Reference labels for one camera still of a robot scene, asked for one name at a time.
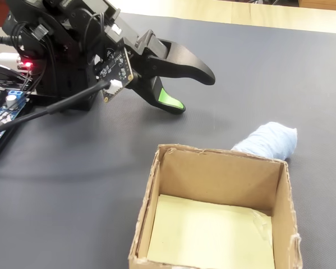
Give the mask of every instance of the dark gray mat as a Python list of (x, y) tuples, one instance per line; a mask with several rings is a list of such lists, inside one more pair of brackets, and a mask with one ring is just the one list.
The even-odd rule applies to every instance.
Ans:
[(272, 120), (298, 128), (290, 170), (305, 268), (336, 268), (336, 34), (124, 18), (190, 48), (217, 83), (164, 79), (181, 117), (124, 90), (89, 113), (24, 125), (0, 158), (0, 268), (127, 268), (157, 145), (230, 149)]

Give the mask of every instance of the wire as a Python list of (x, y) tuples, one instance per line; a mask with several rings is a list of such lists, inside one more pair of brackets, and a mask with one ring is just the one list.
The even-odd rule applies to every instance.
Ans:
[(50, 57), (50, 62), (52, 64), (54, 92), (56, 93), (56, 95), (58, 95), (59, 92), (58, 92), (58, 84), (57, 84), (57, 62), (56, 62), (56, 56), (54, 55), (54, 47), (53, 47), (51, 39), (48, 36), (44, 37), (44, 41), (47, 44), (47, 51)]
[(59, 112), (63, 109), (67, 109), (71, 105), (80, 101), (81, 99), (83, 99), (85, 97), (88, 97), (88, 96), (100, 91), (101, 89), (104, 89), (104, 88), (110, 86), (110, 84), (111, 83), (109, 81), (101, 80), (97, 84), (95, 84), (94, 86), (92, 86), (88, 89), (85, 89), (85, 90), (83, 90), (83, 91), (81, 91), (81, 92), (79, 92), (75, 95), (72, 95), (71, 97), (63, 99), (59, 102), (56, 102), (55, 104), (46, 106), (43, 111), (33, 112), (33, 113), (28, 114), (28, 115), (25, 115), (25, 116), (19, 117), (17, 119), (14, 119), (11, 122), (7, 122), (7, 123), (1, 125), (0, 126), (0, 133), (2, 131), (5, 131), (5, 130), (9, 129), (9, 128), (18, 126), (18, 125), (20, 125), (22, 123), (25, 123), (25, 122), (28, 122), (32, 119), (36, 119), (36, 118), (42, 117), (42, 116), (47, 115), (47, 114), (54, 114), (54, 113)]
[[(25, 88), (25, 86), (27, 86), (28, 81), (29, 81), (28, 78), (29, 78), (29, 72), (27, 72), (25, 81), (23, 82), (23, 84), (22, 84), (22, 86), (21, 86), (21, 88), (20, 88), (21, 91), (23, 91), (24, 88)], [(0, 117), (1, 117), (4, 113), (6, 113), (8, 110), (10, 110), (11, 108), (13, 108), (15, 105), (16, 105), (16, 104), (13, 104), (13, 105), (11, 105), (9, 108), (6, 108), (4, 111), (2, 111), (2, 112), (0, 113)], [(0, 119), (0, 122), (1, 122), (2, 120), (4, 120), (5, 118), (7, 118), (8, 115), (6, 115), (4, 118), (1, 118), (1, 119)]]
[[(47, 67), (47, 62), (45, 62), (44, 68), (43, 68), (43, 70), (41, 71), (40, 76), (38, 77), (38, 79), (37, 79), (35, 82), (33, 82), (32, 85), (30, 85), (30, 87), (27, 89), (25, 95), (24, 95), (23, 97), (21, 97), (21, 98), (18, 100), (18, 105), (20, 105), (20, 103), (21, 103), (23, 100), (27, 99), (27, 98), (32, 94), (33, 90), (36, 88), (36, 86), (37, 86), (37, 85), (39, 84), (39, 82), (42, 80), (43, 75), (44, 75), (44, 72), (45, 72), (45, 70), (46, 70), (46, 67)], [(7, 111), (9, 111), (6, 115), (4, 115), (4, 116), (0, 119), (0, 122), (1, 122), (2, 120), (6, 119), (10, 114), (13, 113), (13, 111), (14, 111), (13, 107), (16, 106), (16, 105), (17, 105), (17, 104), (13, 104), (13, 105), (11, 105), (9, 108), (5, 109), (5, 111), (3, 111), (3, 112), (0, 114), (0, 117), (1, 117), (4, 113), (6, 113)]]
[(89, 18), (89, 21), (88, 21), (87, 25), (85, 26), (84, 35), (83, 35), (83, 42), (82, 42), (82, 49), (83, 49), (83, 52), (84, 52), (84, 53), (86, 52), (86, 40), (87, 40), (87, 33), (88, 33), (88, 29), (89, 29), (90, 23), (91, 23), (91, 21), (92, 21), (95, 17), (98, 17), (98, 16), (100, 16), (99, 13), (95, 13), (95, 14), (93, 14), (93, 15)]
[[(101, 34), (100, 38), (102, 40), (104, 38), (104, 12), (102, 12), (102, 13), (95, 13), (95, 14), (93, 14), (89, 18), (89, 21), (88, 21), (87, 25), (85, 26), (84, 35), (83, 35), (83, 41), (82, 41), (82, 49), (83, 49), (84, 54), (87, 54), (86, 40), (87, 40), (87, 33), (88, 33), (88, 29), (89, 29), (90, 23), (91, 23), (91, 21), (95, 17), (98, 17), (98, 16), (99, 16), (100, 34)], [(103, 43), (103, 55), (105, 55), (105, 46), (104, 46), (104, 43)], [(94, 61), (94, 57), (92, 58), (92, 60), (90, 62), (87, 59), (87, 64), (92, 64), (93, 61)]]
[(102, 47), (103, 47), (102, 48), (103, 58), (102, 58), (101, 61), (104, 61), (104, 58), (105, 58), (105, 46), (104, 46), (104, 42), (103, 42), (103, 40), (104, 40), (104, 12), (102, 12), (100, 14), (100, 38), (101, 38)]

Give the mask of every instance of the cardboard edge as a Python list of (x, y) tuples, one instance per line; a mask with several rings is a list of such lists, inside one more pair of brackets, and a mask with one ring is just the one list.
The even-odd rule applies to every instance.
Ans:
[(288, 199), (289, 199), (289, 204), (290, 204), (290, 211), (291, 211), (293, 222), (294, 222), (294, 234), (290, 238), (290, 246), (289, 246), (289, 253), (291, 252), (292, 248), (294, 249), (294, 259), (293, 259), (293, 264), (289, 265), (289, 268), (302, 269), (303, 263), (302, 263), (301, 247), (300, 247), (301, 237), (297, 230), (297, 217), (296, 217), (296, 211), (294, 209), (294, 204), (293, 204), (293, 199), (292, 199), (292, 187), (291, 187), (291, 181), (290, 181), (290, 173), (288, 170), (288, 164), (285, 161), (284, 161), (284, 167), (286, 170), (287, 183), (289, 186)]
[(271, 163), (280, 163), (280, 164), (285, 163), (285, 161), (281, 161), (278, 159), (267, 159), (267, 158), (260, 157), (257, 155), (239, 152), (235, 150), (198, 149), (197, 147), (185, 146), (185, 145), (180, 145), (180, 144), (161, 144), (158, 146), (158, 149), (160, 150), (160, 154), (159, 154), (160, 161), (163, 159), (165, 154), (171, 154), (172, 152), (174, 152), (174, 150), (181, 150), (181, 151), (196, 152), (198, 154), (212, 152), (212, 153), (223, 154), (223, 155), (233, 155), (233, 156), (243, 157), (247, 159), (269, 161)]
[(137, 258), (136, 251), (138, 249), (138, 245), (139, 245), (139, 241), (140, 241), (140, 237), (141, 237), (141, 229), (142, 229), (142, 227), (144, 225), (144, 221), (146, 219), (146, 212), (147, 212), (150, 197), (151, 197), (151, 190), (152, 190), (152, 186), (153, 186), (153, 183), (154, 183), (157, 168), (159, 167), (159, 163), (160, 163), (158, 157), (159, 157), (159, 148), (155, 153), (154, 160), (153, 160), (153, 165), (150, 168), (149, 179), (148, 179), (148, 183), (146, 185), (146, 190), (145, 190), (142, 206), (141, 206), (139, 214), (138, 214), (138, 220), (137, 220), (137, 223), (135, 225), (135, 234), (134, 234), (134, 237), (133, 237), (132, 245), (130, 247), (128, 260), (131, 260), (133, 258)]

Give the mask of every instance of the robotic arm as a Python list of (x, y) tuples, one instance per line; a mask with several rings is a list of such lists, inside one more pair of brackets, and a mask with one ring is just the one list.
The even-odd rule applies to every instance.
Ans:
[[(4, 44), (12, 44), (22, 63), (34, 70), (25, 80), (18, 75), (18, 81), (12, 83), (30, 84), (20, 98), (22, 102), (29, 97), (33, 104), (46, 107), (39, 113), (0, 123), (0, 133), (67, 108), (89, 110), (98, 91), (109, 102), (124, 87), (133, 89), (152, 106), (181, 114), (185, 106), (166, 92), (160, 77), (215, 83), (211, 69), (187, 48), (158, 39), (151, 30), (139, 36), (119, 17), (120, 10), (106, 0), (6, 3), (10, 14), (3, 30), (10, 40)], [(96, 55), (101, 59), (97, 64)], [(7, 73), (2, 69), (0, 66), (0, 73)], [(0, 120), (12, 110), (7, 104)]]
[[(27, 22), (36, 38), (47, 36), (52, 41), (56, 68), (43, 77), (43, 85), (37, 93), (68, 97), (89, 86), (75, 85), (67, 89), (66, 80), (81, 76), (94, 81), (117, 80), (122, 88), (133, 89), (149, 104), (173, 114), (181, 114), (185, 106), (165, 91), (160, 77), (189, 77), (203, 84), (213, 85), (215, 76), (211, 69), (184, 46), (158, 39), (149, 30), (139, 36), (120, 17), (120, 10), (106, 0), (6, 0), (14, 17), (11, 22)], [(9, 35), (11, 27), (3, 29)], [(22, 35), (25, 51), (31, 55), (28, 61), (39, 66), (44, 50)], [(101, 62), (94, 65), (98, 55)], [(53, 92), (52, 72), (57, 76), (56, 92)], [(110, 101), (121, 88), (103, 90), (104, 100)]]

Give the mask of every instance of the black cable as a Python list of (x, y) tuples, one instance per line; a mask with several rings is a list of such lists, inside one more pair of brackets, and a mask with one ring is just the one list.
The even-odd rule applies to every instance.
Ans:
[(85, 26), (84, 35), (83, 35), (83, 41), (82, 41), (82, 49), (83, 49), (84, 53), (86, 53), (86, 40), (87, 40), (87, 33), (88, 33), (88, 29), (89, 29), (90, 23), (97, 16), (100, 16), (100, 14), (99, 13), (93, 14), (89, 18), (89, 21), (88, 21), (87, 25)]
[[(12, 39), (10, 36), (0, 36), (0, 44), (13, 46)], [(22, 37), (18, 37), (18, 41), (16, 42), (16, 44), (18, 44), (18, 46), (22, 46)]]
[(57, 62), (56, 62), (56, 56), (54, 55), (54, 47), (53, 47), (51, 39), (48, 36), (45, 36), (43, 40), (47, 44), (47, 51), (50, 57), (50, 62), (52, 64), (54, 92), (56, 93), (56, 95), (58, 95), (59, 92), (58, 92), (58, 84), (57, 84)]
[(25, 115), (25, 116), (19, 117), (17, 119), (14, 119), (11, 122), (7, 122), (7, 123), (1, 125), (0, 126), (0, 133), (2, 131), (5, 131), (5, 130), (7, 130), (9, 128), (12, 128), (14, 126), (18, 126), (19, 124), (28, 122), (32, 119), (36, 119), (36, 118), (42, 117), (42, 116), (47, 115), (47, 114), (54, 114), (54, 113), (59, 112), (61, 110), (67, 109), (71, 105), (80, 101), (81, 99), (83, 99), (85, 97), (88, 97), (88, 96), (100, 91), (101, 89), (104, 89), (104, 88), (110, 86), (110, 84), (111, 83), (109, 81), (101, 80), (97, 84), (95, 84), (94, 86), (92, 86), (88, 89), (85, 89), (85, 90), (79, 92), (78, 94), (75, 94), (75, 95), (73, 95), (71, 97), (68, 97), (64, 100), (56, 102), (55, 104), (52, 104), (52, 105), (49, 105), (49, 106), (45, 107), (43, 111), (33, 112), (33, 113), (28, 114), (28, 115)]
[(102, 12), (100, 14), (100, 38), (101, 38), (101, 42), (102, 42), (102, 61), (104, 61), (105, 58), (105, 46), (104, 46), (104, 36), (105, 36), (105, 32), (104, 32), (104, 12)]

